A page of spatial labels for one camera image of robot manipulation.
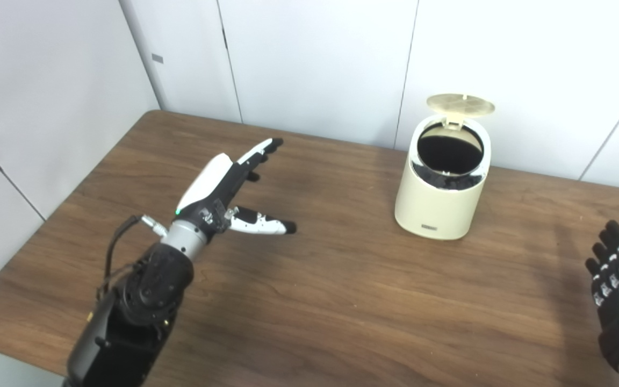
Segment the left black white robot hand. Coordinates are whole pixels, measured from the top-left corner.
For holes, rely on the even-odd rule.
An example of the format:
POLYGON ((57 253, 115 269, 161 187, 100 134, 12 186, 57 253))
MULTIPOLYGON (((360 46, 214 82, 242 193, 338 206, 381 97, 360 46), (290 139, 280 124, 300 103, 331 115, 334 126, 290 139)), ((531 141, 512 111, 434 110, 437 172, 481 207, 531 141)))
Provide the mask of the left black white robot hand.
POLYGON ((268 160, 283 139, 266 139, 247 151, 237 161, 225 153, 216 155, 187 188, 176 209, 175 220, 192 224, 209 244, 217 234, 227 230, 250 234, 295 234, 295 223, 270 217, 243 207, 230 207, 236 194, 247 181, 260 176, 256 167, 268 160))

